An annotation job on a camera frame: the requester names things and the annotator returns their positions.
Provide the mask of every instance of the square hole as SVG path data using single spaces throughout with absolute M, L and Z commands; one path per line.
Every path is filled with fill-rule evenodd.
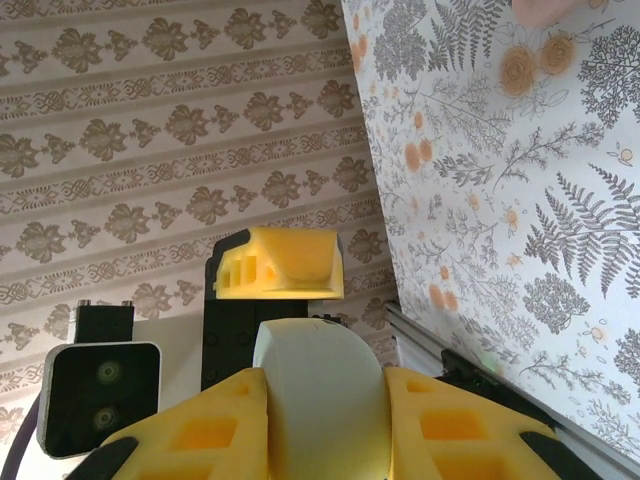
M 234 260 L 231 264 L 231 286 L 237 287 L 240 285 L 240 273 L 242 269 L 242 261 Z
M 245 281 L 247 283 L 253 283 L 256 281 L 258 275 L 258 259 L 255 255 L 249 255 L 244 259 L 244 262 Z
M 433 461 L 442 480 L 514 480 L 499 456 L 451 453 L 435 455 Z
M 423 383 L 415 382 L 413 380 L 409 380 L 407 382 L 407 392 L 411 393 L 429 393 L 433 392 L 433 389 Z
M 425 440 L 481 440 L 487 432 L 478 416 L 468 410 L 429 410 L 420 418 Z
M 221 288 L 229 288 L 231 286 L 231 272 L 229 272 L 229 270 L 225 270 L 222 272 L 220 283 Z
M 211 467 L 185 467 L 173 471 L 142 472 L 138 480 L 208 480 Z
M 202 418 L 188 423 L 171 444 L 170 450 L 227 448 L 238 427 L 233 418 Z

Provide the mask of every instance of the wallpaper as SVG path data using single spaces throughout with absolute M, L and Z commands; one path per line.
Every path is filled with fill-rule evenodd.
M 344 0 L 403 311 L 640 460 L 640 12 Z
M 216 240 L 336 228 L 324 307 L 394 364 L 387 235 L 336 1 L 0 3 L 0 458 L 80 299 L 199 312 Z M 61 478 L 32 445 L 22 478 Z

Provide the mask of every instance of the yellow 3d-printed part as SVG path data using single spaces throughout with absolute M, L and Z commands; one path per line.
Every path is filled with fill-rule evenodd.
M 267 480 L 267 435 L 265 375 L 250 368 L 105 444 L 139 441 L 114 480 Z
M 520 438 L 546 425 L 418 372 L 385 369 L 391 399 L 389 480 L 560 480 Z
M 335 230 L 250 228 L 248 243 L 224 252 L 218 299 L 340 299 L 342 253 Z

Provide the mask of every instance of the wall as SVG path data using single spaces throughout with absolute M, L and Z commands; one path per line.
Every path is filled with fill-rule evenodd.
M 345 0 L 403 311 L 640 460 L 640 12 Z

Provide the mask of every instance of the black cable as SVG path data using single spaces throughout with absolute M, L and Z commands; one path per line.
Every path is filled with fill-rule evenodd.
M 20 469 L 24 452 L 27 450 L 27 445 L 29 445 L 33 432 L 36 430 L 39 407 L 40 393 L 38 393 L 38 396 L 33 401 L 29 413 L 24 417 L 24 421 L 22 425 L 20 425 L 16 437 L 13 439 L 7 458 L 4 461 L 4 466 L 2 467 L 2 473 L 0 473 L 0 480 L 15 480 L 18 477 L 18 470 Z

